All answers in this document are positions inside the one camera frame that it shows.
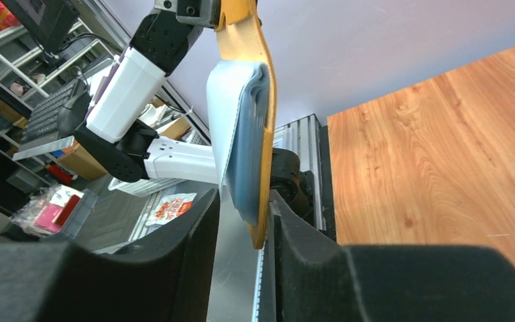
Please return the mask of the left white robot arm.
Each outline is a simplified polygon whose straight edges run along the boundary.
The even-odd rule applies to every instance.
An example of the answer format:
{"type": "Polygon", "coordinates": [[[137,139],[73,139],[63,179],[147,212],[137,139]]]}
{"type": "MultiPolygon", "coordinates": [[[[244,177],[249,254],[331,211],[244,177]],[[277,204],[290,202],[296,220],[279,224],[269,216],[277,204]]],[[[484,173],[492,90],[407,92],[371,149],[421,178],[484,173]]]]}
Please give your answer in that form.
{"type": "Polygon", "coordinates": [[[256,1],[155,1],[74,134],[122,182],[181,178],[227,187],[241,218],[255,227],[266,219],[276,107],[256,1]],[[158,137],[153,100],[206,28],[220,55],[206,84],[211,145],[181,146],[158,137]]]}

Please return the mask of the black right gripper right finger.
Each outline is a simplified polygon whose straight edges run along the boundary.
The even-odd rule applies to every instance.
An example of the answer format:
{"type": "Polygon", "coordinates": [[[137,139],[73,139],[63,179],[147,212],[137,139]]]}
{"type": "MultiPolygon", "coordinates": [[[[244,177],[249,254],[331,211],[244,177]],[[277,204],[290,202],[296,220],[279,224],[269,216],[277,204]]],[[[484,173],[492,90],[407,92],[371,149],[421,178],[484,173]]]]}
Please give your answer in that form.
{"type": "Polygon", "coordinates": [[[469,245],[341,246],[270,193],[275,321],[515,321],[515,267],[469,245]]]}

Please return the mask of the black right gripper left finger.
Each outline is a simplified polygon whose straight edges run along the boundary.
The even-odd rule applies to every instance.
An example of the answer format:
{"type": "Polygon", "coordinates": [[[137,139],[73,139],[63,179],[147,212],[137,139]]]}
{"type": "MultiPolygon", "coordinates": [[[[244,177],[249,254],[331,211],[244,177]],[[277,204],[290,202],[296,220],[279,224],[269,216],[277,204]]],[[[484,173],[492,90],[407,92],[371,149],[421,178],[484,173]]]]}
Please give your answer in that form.
{"type": "Polygon", "coordinates": [[[204,321],[220,198],[114,254],[72,242],[0,243],[0,321],[204,321]]]}

